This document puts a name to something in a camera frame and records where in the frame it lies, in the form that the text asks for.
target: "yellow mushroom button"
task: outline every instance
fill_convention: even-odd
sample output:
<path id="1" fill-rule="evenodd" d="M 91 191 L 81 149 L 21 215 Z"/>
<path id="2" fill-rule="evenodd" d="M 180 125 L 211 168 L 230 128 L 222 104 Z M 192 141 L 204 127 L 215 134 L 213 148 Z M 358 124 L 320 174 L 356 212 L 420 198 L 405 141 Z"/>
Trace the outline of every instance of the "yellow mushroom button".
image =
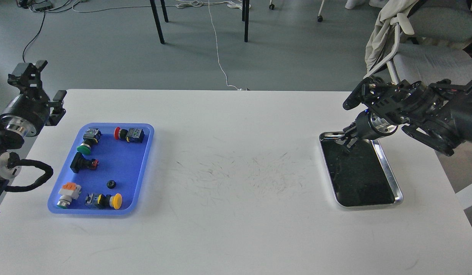
<path id="1" fill-rule="evenodd" d="M 122 205 L 122 195 L 117 193 L 110 197 L 110 206 L 113 207 L 114 209 L 119 209 L 121 208 Z"/>

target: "blue tray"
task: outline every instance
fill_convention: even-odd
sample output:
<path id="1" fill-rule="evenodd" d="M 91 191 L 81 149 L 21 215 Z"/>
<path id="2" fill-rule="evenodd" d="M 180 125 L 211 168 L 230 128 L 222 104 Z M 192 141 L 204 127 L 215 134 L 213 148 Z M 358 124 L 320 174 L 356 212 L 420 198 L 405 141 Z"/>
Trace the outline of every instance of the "blue tray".
<path id="1" fill-rule="evenodd" d="M 145 137 L 143 143 L 128 143 L 114 139 L 114 129 L 142 128 Z M 77 153 L 77 146 L 83 141 L 83 135 L 88 128 L 98 128 L 102 137 L 97 145 L 93 146 L 90 155 L 84 155 L 86 159 L 97 159 L 99 165 L 96 170 L 84 169 L 75 174 L 70 169 L 70 164 Z M 143 182 L 149 150 L 154 138 L 154 128 L 145 123 L 89 123 L 79 130 L 77 137 L 68 153 L 65 164 L 49 195 L 48 209 L 55 214 L 81 214 L 81 215 L 124 215 L 131 212 L 138 202 L 139 190 Z M 107 181 L 114 180 L 117 186 L 114 189 L 107 188 Z M 60 209 L 56 206 L 60 198 L 63 184 L 67 182 L 77 183 L 82 186 L 82 193 L 77 200 L 73 200 L 70 207 Z M 91 209 L 84 205 L 88 193 L 102 193 L 122 195 L 120 209 Z"/>

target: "gray floor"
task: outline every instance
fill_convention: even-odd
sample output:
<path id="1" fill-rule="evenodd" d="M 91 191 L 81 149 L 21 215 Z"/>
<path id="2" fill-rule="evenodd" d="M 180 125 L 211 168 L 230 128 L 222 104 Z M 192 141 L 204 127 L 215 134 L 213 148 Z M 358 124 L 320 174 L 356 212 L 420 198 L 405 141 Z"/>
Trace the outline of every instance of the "gray floor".
<path id="1" fill-rule="evenodd" d="M 174 3 L 166 0 L 167 5 Z M 348 91 L 361 80 L 377 8 L 347 10 L 345 0 L 328 1 L 325 21 L 317 23 L 320 1 L 276 0 L 275 10 L 268 9 L 267 0 L 251 3 L 249 43 L 243 42 L 240 10 L 211 8 L 221 63 L 231 84 L 251 90 Z M 76 8 L 148 4 L 90 0 Z M 161 45 L 150 8 L 47 14 L 26 61 L 49 61 L 42 77 L 50 94 L 72 88 L 229 89 L 217 64 L 207 7 L 168 7 L 168 16 L 170 22 L 162 22 L 167 44 Z M 2 91 L 14 91 L 7 85 L 7 73 L 21 61 L 23 47 L 41 20 L 42 14 L 0 0 L 1 100 Z"/>

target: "white chair armrest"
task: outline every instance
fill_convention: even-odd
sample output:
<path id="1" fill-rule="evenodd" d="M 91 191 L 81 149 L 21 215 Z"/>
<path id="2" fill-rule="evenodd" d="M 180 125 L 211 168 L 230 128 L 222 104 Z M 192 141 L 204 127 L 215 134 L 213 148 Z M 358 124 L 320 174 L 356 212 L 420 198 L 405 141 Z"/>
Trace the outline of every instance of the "white chair armrest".
<path id="1" fill-rule="evenodd" d="M 414 29 L 412 28 L 411 22 L 405 14 L 398 13 L 396 17 L 390 20 L 391 25 L 394 25 L 395 23 L 399 23 L 399 26 L 405 34 L 414 35 Z"/>

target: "black nut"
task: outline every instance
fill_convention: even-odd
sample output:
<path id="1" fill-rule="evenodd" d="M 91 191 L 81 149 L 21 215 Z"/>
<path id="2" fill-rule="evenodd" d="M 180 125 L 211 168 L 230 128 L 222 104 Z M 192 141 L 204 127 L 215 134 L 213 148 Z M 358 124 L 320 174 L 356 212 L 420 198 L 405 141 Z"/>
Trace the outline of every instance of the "black nut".
<path id="1" fill-rule="evenodd" d="M 113 180 L 107 181 L 107 188 L 114 189 L 117 183 Z"/>

